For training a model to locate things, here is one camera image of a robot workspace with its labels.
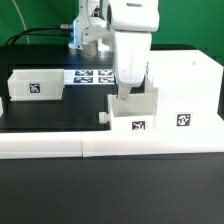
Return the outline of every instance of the white box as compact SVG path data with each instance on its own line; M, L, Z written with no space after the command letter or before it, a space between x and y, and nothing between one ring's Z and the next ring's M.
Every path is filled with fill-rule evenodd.
M64 88L64 70L13 70L8 87L11 101L60 100Z

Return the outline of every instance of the white container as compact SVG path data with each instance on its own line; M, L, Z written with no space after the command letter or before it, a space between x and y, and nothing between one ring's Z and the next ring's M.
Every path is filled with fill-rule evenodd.
M13 70L8 87L11 101L60 100L64 88L64 70Z

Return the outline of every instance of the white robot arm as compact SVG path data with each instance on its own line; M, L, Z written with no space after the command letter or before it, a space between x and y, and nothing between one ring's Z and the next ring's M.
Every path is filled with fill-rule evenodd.
M104 0L102 13L109 30L90 26L82 34L82 43L100 37L112 40L118 99L127 100L131 88L139 87L146 74L151 32L159 25L158 0Z

